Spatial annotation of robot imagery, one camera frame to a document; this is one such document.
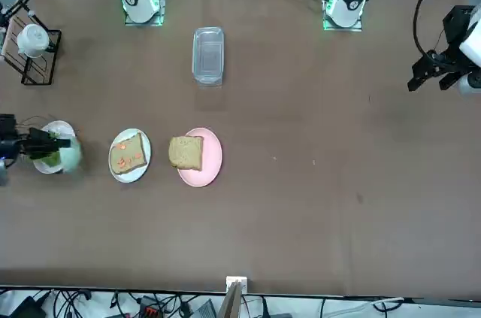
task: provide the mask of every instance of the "white plate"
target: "white plate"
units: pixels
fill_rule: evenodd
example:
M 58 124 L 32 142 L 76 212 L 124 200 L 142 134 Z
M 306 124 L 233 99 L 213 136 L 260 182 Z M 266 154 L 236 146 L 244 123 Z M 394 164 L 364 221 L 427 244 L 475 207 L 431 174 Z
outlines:
M 52 121 L 51 123 L 46 124 L 46 126 L 44 126 L 41 130 L 44 132 L 53 132 L 59 135 L 75 136 L 75 131 L 74 128 L 72 128 L 72 125 L 62 120 Z M 40 159 L 34 160 L 33 165 L 35 165 L 37 170 L 43 174 L 55 174 L 62 170 L 62 164 L 48 166 Z
M 119 142 L 130 139 L 131 137 L 135 136 L 137 133 L 141 133 L 142 136 L 142 145 L 144 148 L 144 155 L 147 164 L 136 168 L 135 170 L 130 171 L 127 174 L 117 175 L 113 172 L 112 166 L 110 164 L 110 152 L 112 148 L 117 145 Z M 115 177 L 120 183 L 132 183 L 136 180 L 139 180 L 142 175 L 144 175 L 145 171 L 147 170 L 150 164 L 150 156 L 152 155 L 152 150 L 150 148 L 150 141 L 147 135 L 139 129 L 127 129 L 117 135 L 117 137 L 113 140 L 112 145 L 108 151 L 108 168 L 110 169 L 111 174 Z

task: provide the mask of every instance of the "table surface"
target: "table surface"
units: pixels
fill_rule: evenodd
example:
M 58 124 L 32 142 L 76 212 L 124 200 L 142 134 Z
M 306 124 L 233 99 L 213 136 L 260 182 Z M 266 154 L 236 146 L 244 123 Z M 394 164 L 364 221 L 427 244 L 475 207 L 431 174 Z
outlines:
M 479 298 L 481 101 L 407 91 L 416 1 L 370 0 L 352 33 L 322 31 L 316 0 L 167 0 L 162 28 L 125 27 L 119 0 L 34 0 L 63 31 L 54 84 L 2 67 L 2 112 L 70 122 L 84 164 L 9 171 L 2 282 L 223 290 L 243 275 L 250 292 Z M 425 49 L 463 1 L 425 0 Z M 202 26 L 225 32 L 221 88 L 192 78 Z M 203 189 L 168 161 L 196 126 L 224 150 Z M 131 127 L 153 159 L 126 185 L 107 156 Z

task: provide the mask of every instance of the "toast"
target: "toast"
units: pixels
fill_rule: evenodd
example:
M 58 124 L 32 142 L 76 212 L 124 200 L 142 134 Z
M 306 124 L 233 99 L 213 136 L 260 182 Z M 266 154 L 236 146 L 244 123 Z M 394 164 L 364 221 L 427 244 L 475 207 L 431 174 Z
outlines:
M 140 132 L 129 139 L 120 141 L 110 150 L 110 166 L 116 175 L 130 173 L 146 164 Z
M 172 166 L 178 169 L 202 170 L 201 136 L 179 136 L 172 138 L 168 147 L 168 158 Z

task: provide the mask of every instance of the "white mug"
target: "white mug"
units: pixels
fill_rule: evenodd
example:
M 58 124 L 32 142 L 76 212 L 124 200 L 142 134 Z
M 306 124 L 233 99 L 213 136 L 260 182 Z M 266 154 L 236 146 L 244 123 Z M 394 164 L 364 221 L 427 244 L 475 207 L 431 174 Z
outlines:
M 42 56 L 49 43 L 47 32 L 34 23 L 25 26 L 17 36 L 18 53 L 24 53 L 33 59 Z

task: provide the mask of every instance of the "white bracket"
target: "white bracket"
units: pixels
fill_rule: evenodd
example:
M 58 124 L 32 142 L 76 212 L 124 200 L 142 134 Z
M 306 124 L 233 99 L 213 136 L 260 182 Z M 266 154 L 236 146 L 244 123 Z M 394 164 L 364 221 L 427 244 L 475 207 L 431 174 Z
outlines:
M 247 294 L 247 277 L 225 277 L 225 291 L 227 292 L 231 285 L 236 282 L 240 283 L 242 294 Z

